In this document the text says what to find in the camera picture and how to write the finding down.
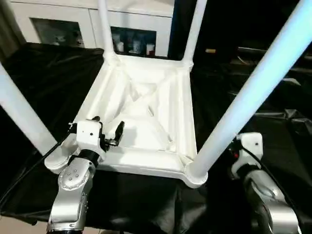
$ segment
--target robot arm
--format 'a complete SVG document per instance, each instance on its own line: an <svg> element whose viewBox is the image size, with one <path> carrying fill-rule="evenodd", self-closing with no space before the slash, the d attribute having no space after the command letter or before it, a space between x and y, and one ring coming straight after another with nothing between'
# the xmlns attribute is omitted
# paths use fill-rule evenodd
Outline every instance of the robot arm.
<svg viewBox="0 0 312 234"><path fill-rule="evenodd" d="M236 138L234 148L239 150L239 154L231 168L234 178L243 180L246 197L253 210L253 231L263 234L300 232L297 216L286 202L281 189L267 172L261 169L259 162L242 147L260 160L263 155L262 135L244 133Z"/></svg>
<svg viewBox="0 0 312 234"><path fill-rule="evenodd" d="M77 123L78 148L58 176L58 194L49 217L48 233L82 233L88 208L87 197L98 160L105 159L110 146L118 146L123 127L124 122L121 122L115 138L105 139L98 117Z"/></svg>

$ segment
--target black tablecloth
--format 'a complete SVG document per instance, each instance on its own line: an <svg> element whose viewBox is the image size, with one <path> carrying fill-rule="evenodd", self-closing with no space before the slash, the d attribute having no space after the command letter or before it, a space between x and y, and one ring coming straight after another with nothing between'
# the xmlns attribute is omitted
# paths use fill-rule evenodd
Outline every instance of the black tablecloth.
<svg viewBox="0 0 312 234"><path fill-rule="evenodd" d="M78 49L27 44L5 64L13 81L23 92L56 139L68 129L90 89L102 63L100 49ZM191 88L198 149L248 77L233 75L227 65L194 67ZM311 135L307 122L311 107L302 103L311 98L305 85L281 83L243 131L257 131L264 139L263 161L290 194L311 229L312 196L309 150ZM296 96L288 95L296 90ZM287 115L285 109L296 109ZM266 113L279 112L268 117ZM2 165L0 194L40 155L3 110ZM232 181L228 168L231 156L225 152L209 171L199 189L182 181L154 176L97 171L89 197L86 225L132 233L248 233L249 206L240 181ZM46 221L57 194L57 175L38 166L13 190L1 215L27 222Z"/></svg>

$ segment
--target black fabric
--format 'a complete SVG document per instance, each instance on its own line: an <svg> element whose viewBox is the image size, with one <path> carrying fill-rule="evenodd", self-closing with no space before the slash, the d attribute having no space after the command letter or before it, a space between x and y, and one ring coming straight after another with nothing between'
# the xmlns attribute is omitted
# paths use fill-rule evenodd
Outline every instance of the black fabric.
<svg viewBox="0 0 312 234"><path fill-rule="evenodd" d="M191 28L196 0L175 0L168 56L181 60ZM298 0L210 0L201 24L195 63L229 62L237 47L267 50ZM306 50L312 52L312 43Z"/></svg>
<svg viewBox="0 0 312 234"><path fill-rule="evenodd" d="M73 120L90 89L103 63L102 52L28 44L5 64L56 139L66 133L68 122ZM235 75L237 70L226 64L193 68L191 90L198 149L252 68L240 70L239 76ZM309 82L305 80L301 87L287 84L282 83L275 89L242 131L262 133L263 161L300 210L305 224L303 233L311 233L309 144L312 141L308 121L297 121L302 117L309 120L311 107L301 100L309 100L310 93L300 91L309 90ZM296 96L287 95L293 88L297 90ZM289 115L285 109L297 110L300 114ZM281 114L264 115L268 112ZM0 114L3 123L7 123L4 135L8 136L1 159L10 168L9 173L0 172L3 193L10 181L40 155L3 110ZM86 225L132 233L249 233L250 207L241 181L229 177L232 163L233 157L225 152L209 170L207 183L199 189L190 189L175 179L97 171ZM29 223L47 221L57 194L57 177L44 165L38 166L11 193L1 215Z"/></svg>

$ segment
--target white cabinet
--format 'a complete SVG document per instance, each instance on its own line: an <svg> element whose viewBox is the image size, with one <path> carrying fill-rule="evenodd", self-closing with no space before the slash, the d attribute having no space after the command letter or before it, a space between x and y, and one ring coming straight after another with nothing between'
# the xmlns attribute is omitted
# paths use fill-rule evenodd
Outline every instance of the white cabinet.
<svg viewBox="0 0 312 234"><path fill-rule="evenodd" d="M86 8L13 2L12 9L27 42L96 47Z"/></svg>
<svg viewBox="0 0 312 234"><path fill-rule="evenodd" d="M90 9L90 16L92 25L94 27L94 35L97 47L103 48L103 39L100 29L100 19L98 15L98 10ZM154 44L155 46L155 55L164 57L167 56L172 21L171 18L109 11L108 20L111 27L117 27L120 28L121 30L138 29L142 30L142 34L148 33L149 31L155 32L156 40L155 42L150 43Z"/></svg>
<svg viewBox="0 0 312 234"><path fill-rule="evenodd" d="M174 0L106 0L115 50L166 57ZM103 48L97 0L11 0L27 42Z"/></svg>

